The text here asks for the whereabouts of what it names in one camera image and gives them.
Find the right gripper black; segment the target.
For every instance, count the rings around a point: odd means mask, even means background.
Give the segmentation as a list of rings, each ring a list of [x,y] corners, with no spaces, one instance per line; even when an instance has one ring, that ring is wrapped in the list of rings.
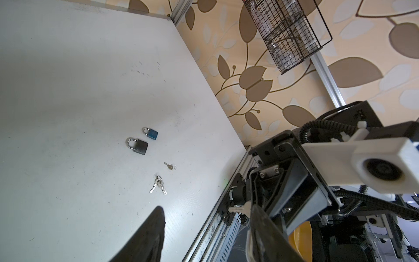
[[[339,212],[337,197],[292,131],[253,147],[249,155],[257,168],[246,183],[247,197],[287,234],[312,218]]]

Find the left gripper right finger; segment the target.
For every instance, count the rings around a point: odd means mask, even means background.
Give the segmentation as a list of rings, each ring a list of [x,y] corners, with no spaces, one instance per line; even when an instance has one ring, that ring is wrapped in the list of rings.
[[[292,248],[282,215],[271,219],[258,205],[251,208],[249,230],[249,260],[251,262],[303,262]]]

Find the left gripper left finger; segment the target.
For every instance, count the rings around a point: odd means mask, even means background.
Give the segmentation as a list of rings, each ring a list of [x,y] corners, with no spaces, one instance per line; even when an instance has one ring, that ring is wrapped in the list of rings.
[[[165,239],[165,214],[157,206],[111,262],[160,262]]]

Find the black padlock key bunch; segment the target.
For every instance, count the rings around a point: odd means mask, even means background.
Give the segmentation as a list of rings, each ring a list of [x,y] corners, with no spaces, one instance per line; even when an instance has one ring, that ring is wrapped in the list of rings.
[[[149,193],[152,194],[157,188],[161,190],[164,195],[167,195],[167,191],[164,188],[164,181],[161,176],[157,175],[154,181],[152,188],[149,190]]]

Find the small blue padlock key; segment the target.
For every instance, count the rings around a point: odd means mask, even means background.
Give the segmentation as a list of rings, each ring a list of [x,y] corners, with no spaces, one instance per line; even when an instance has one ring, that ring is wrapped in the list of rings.
[[[164,162],[164,164],[167,166],[167,168],[168,168],[169,170],[174,171],[174,170],[176,170],[176,169],[177,169],[177,166],[176,166],[176,165],[174,165],[174,164],[168,164],[168,163],[166,163],[166,162]]]

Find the black padlock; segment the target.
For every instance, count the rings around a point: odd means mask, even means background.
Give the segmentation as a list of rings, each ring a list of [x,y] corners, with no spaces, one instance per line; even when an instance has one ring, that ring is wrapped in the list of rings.
[[[126,140],[126,146],[131,149],[133,152],[146,155],[147,149],[148,149],[148,143],[145,141],[142,141],[140,139],[134,139],[134,138],[128,138]]]

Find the blue padlock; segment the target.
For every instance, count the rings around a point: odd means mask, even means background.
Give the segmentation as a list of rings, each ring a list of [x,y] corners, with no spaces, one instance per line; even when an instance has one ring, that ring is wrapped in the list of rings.
[[[145,136],[147,136],[148,138],[152,140],[156,140],[158,137],[158,132],[151,128],[144,127],[142,128],[142,132]]]

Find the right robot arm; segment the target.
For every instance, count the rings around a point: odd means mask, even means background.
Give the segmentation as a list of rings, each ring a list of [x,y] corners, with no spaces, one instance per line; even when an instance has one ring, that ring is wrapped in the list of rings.
[[[232,186],[219,209],[249,217],[253,206],[287,233],[311,218],[351,215],[361,204],[411,221],[419,211],[396,204],[419,190],[419,124],[383,126],[368,102],[354,102],[284,131],[249,155],[256,166]]]

